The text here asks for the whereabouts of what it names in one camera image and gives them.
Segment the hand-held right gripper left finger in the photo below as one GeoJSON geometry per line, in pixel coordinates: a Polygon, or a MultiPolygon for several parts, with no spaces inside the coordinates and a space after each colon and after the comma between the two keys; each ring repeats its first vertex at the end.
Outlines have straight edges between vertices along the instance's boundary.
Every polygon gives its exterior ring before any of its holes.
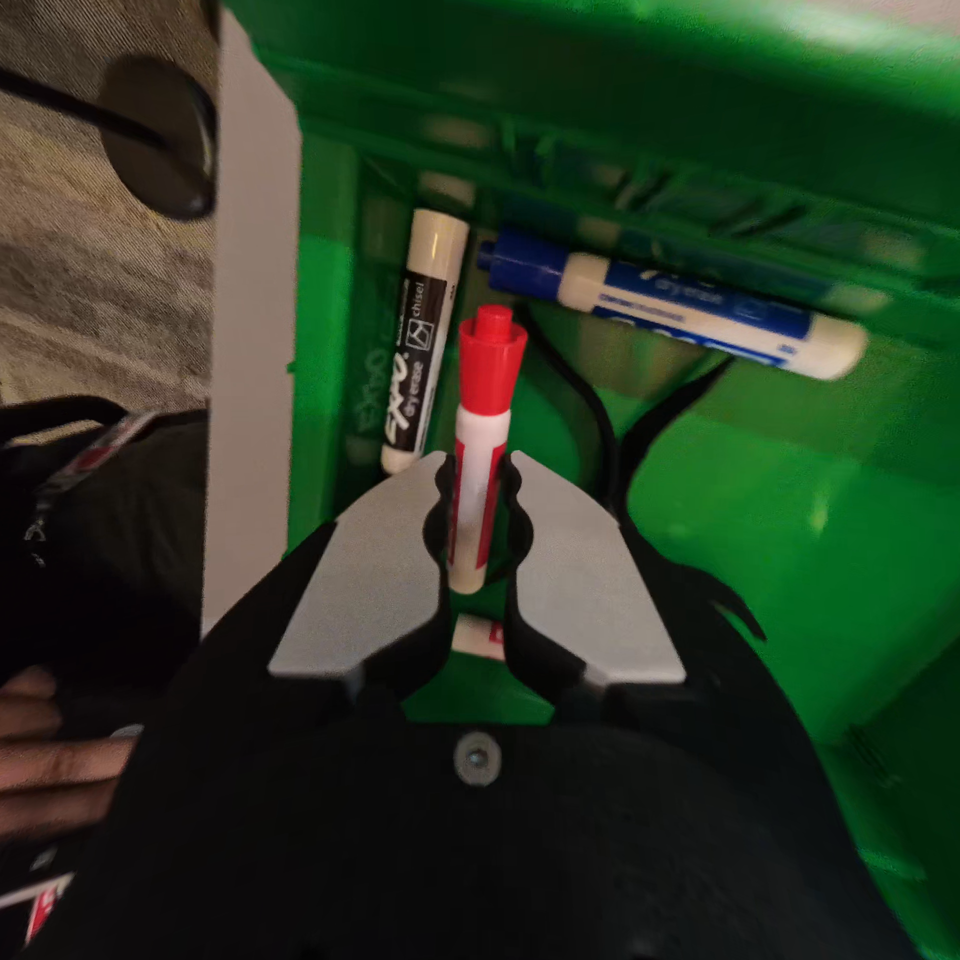
{"type": "Polygon", "coordinates": [[[455,462],[433,452],[364,493],[329,538],[269,662],[271,677],[324,681],[352,699],[404,699],[450,655],[446,542],[455,462]]]}

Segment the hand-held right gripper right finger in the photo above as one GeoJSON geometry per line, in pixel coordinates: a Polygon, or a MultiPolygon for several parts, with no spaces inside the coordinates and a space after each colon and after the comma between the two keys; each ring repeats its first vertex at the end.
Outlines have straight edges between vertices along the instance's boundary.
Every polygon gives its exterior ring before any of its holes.
{"type": "Polygon", "coordinates": [[[617,520],[522,451],[503,472],[510,672],[537,694],[679,688],[687,670],[617,520]]]}

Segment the green plastic bin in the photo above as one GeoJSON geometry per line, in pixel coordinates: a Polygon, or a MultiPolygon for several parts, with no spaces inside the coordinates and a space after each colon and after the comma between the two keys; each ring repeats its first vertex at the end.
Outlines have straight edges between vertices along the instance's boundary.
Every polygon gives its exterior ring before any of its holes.
{"type": "Polygon", "coordinates": [[[629,509],[729,585],[923,958],[958,958],[958,2],[223,2],[301,134],[288,537],[344,452],[363,201],[856,323],[834,381],[739,358],[629,509]]]}

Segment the black fuzzy tie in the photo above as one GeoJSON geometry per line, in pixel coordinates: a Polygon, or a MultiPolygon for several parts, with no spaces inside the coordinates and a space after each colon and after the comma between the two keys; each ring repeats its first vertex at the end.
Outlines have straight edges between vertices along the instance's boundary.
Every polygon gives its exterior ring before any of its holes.
{"type": "Polygon", "coordinates": [[[594,387],[570,365],[557,347],[549,340],[536,321],[527,302],[520,302],[514,309],[518,323],[526,330],[543,361],[582,401],[591,414],[596,427],[599,444],[599,461],[594,482],[594,498],[612,516],[618,514],[617,488],[619,445],[613,423],[606,406],[594,387]]]}

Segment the red dry erase marker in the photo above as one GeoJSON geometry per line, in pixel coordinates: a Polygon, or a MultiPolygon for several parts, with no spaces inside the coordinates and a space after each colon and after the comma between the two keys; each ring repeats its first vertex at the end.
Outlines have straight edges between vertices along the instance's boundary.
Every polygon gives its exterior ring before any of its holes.
{"type": "Polygon", "coordinates": [[[486,304],[459,326],[455,477],[447,544],[448,582],[457,594],[485,584],[506,457],[511,407],[527,331],[510,307],[486,304]]]}
{"type": "Polygon", "coordinates": [[[504,664],[502,624],[476,614],[460,613],[453,628],[451,651],[504,664]]]}

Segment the person's left hand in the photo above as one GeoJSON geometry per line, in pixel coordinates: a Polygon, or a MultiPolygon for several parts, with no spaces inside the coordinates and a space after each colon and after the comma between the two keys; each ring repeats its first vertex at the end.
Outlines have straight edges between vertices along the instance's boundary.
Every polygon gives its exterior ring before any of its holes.
{"type": "Polygon", "coordinates": [[[30,666],[1,689],[1,841],[55,838],[99,823],[137,737],[63,740],[56,681],[30,666]]]}

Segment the green dry erase marker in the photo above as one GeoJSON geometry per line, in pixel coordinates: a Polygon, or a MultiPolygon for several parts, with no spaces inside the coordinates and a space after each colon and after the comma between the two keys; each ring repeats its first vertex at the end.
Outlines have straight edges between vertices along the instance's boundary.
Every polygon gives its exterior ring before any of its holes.
{"type": "Polygon", "coordinates": [[[343,413],[343,452],[355,469],[375,469],[379,463],[409,226],[410,210],[403,201],[380,193],[363,200],[343,413]]]}

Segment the person's black sweater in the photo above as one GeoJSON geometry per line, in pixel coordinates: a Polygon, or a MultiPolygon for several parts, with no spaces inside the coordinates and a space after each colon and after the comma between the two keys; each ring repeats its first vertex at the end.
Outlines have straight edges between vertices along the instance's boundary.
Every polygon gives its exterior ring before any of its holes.
{"type": "Polygon", "coordinates": [[[3,405],[1,677],[55,680],[68,736],[144,724],[200,641],[210,414],[3,405]]]}

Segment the black dry erase marker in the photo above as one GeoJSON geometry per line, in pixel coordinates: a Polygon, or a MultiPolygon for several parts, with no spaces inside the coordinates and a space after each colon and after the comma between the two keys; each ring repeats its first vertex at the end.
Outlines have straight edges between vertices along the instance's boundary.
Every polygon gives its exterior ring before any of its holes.
{"type": "Polygon", "coordinates": [[[469,235],[462,220],[414,210],[381,447],[385,474],[407,470],[425,453],[469,235]]]}

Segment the blue dry erase marker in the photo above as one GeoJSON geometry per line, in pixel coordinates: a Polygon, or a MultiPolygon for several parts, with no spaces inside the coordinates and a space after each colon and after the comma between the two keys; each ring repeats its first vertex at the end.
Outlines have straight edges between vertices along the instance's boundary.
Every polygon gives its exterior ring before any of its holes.
{"type": "Polygon", "coordinates": [[[666,270],[570,251],[510,227],[480,243],[476,264],[493,290],[806,378],[846,377],[869,344],[867,330],[846,319],[666,270]]]}

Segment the black round stand base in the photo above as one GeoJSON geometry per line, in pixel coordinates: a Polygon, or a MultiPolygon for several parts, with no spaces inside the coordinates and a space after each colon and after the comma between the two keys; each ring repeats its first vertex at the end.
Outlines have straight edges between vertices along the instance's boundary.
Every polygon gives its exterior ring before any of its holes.
{"type": "Polygon", "coordinates": [[[184,68],[149,54],[121,55],[103,71],[94,102],[6,67],[1,90],[95,129],[119,181],[154,213],[191,222],[214,211],[217,109],[184,68]]]}

